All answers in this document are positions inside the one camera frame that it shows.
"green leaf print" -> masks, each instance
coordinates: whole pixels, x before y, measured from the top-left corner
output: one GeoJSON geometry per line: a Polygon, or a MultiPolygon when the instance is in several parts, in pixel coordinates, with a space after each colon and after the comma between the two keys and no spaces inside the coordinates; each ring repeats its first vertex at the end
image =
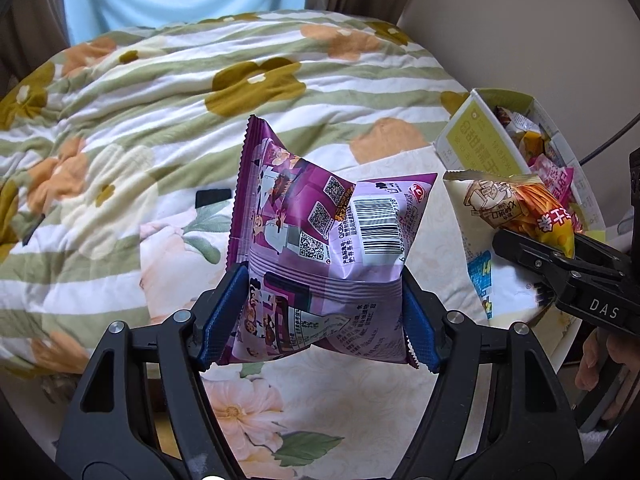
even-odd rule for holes
{"type": "Polygon", "coordinates": [[[182,238],[182,240],[184,240],[184,243],[189,244],[200,254],[202,254],[202,256],[204,256],[204,259],[207,260],[210,264],[215,265],[220,261],[220,251],[204,238],[184,237],[182,238]]]}
{"type": "Polygon", "coordinates": [[[191,231],[203,231],[206,233],[225,233],[231,229],[231,220],[227,216],[218,213],[231,203],[231,200],[223,200],[215,204],[206,205],[196,209],[196,218],[189,222],[183,229],[185,234],[191,231]]]}
{"type": "Polygon", "coordinates": [[[244,379],[249,375],[257,375],[262,371],[264,363],[244,363],[242,370],[240,370],[240,378],[244,379]]]}
{"type": "Polygon", "coordinates": [[[329,436],[311,431],[296,431],[281,435],[282,446],[273,453],[281,467],[309,465],[326,455],[342,441],[341,436],[329,436]]]}

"blue textured pad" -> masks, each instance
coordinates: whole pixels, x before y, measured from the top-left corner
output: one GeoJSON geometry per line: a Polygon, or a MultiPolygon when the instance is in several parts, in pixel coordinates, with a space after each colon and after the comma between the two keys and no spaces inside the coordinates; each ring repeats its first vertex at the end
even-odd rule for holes
{"type": "Polygon", "coordinates": [[[202,348],[197,359],[203,369],[208,369],[220,359],[229,335],[236,326],[248,291],[249,270],[246,266],[240,266],[204,326],[202,348]]]}
{"type": "Polygon", "coordinates": [[[435,332],[408,286],[402,288],[402,325],[418,361],[437,374],[441,361],[435,348],[435,332]]]}

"gray wall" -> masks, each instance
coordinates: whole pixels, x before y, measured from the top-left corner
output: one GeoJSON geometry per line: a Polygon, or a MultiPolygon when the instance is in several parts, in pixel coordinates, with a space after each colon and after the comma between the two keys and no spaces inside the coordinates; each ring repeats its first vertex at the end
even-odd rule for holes
{"type": "MultiPolygon", "coordinates": [[[[467,88],[534,95],[578,158],[640,111],[640,21],[626,0],[410,0],[400,26],[467,88]]],[[[640,126],[584,169],[607,225],[629,208],[640,126]]]]}

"silver bolt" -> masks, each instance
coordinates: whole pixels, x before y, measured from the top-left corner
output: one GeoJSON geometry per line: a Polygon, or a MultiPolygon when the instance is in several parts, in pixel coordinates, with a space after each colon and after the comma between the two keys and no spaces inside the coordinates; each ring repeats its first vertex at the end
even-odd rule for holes
{"type": "Polygon", "coordinates": [[[465,320],[465,315],[457,310],[447,312],[447,319],[453,324],[460,324],[465,320]]]}
{"type": "Polygon", "coordinates": [[[122,332],[122,329],[124,329],[124,323],[121,321],[114,321],[109,325],[109,332],[111,332],[112,334],[122,332]]]}
{"type": "Polygon", "coordinates": [[[515,330],[516,334],[527,335],[529,333],[529,327],[524,323],[516,323],[515,325],[513,325],[513,329],[515,330]]]}
{"type": "Polygon", "coordinates": [[[191,317],[191,312],[183,309],[183,310],[179,310],[174,314],[174,321],[177,321],[178,323],[184,323],[190,317],[191,317]]]}

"human hand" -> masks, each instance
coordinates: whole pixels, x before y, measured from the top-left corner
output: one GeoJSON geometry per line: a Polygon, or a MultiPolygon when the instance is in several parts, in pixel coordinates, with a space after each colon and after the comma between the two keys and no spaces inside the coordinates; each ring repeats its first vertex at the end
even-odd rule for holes
{"type": "MultiPolygon", "coordinates": [[[[611,420],[618,416],[626,396],[628,396],[629,391],[631,391],[633,387],[634,379],[640,370],[640,338],[610,333],[607,335],[607,351],[613,361],[626,365],[627,368],[629,368],[629,374],[616,395],[616,399],[602,415],[602,420],[611,420]]],[[[577,388],[591,391],[597,386],[599,378],[597,369],[599,353],[600,349],[596,338],[596,331],[594,330],[582,345],[582,360],[580,361],[580,367],[575,377],[575,385],[577,388]]],[[[636,388],[630,400],[633,401],[637,394],[638,388],[636,388]]]]}

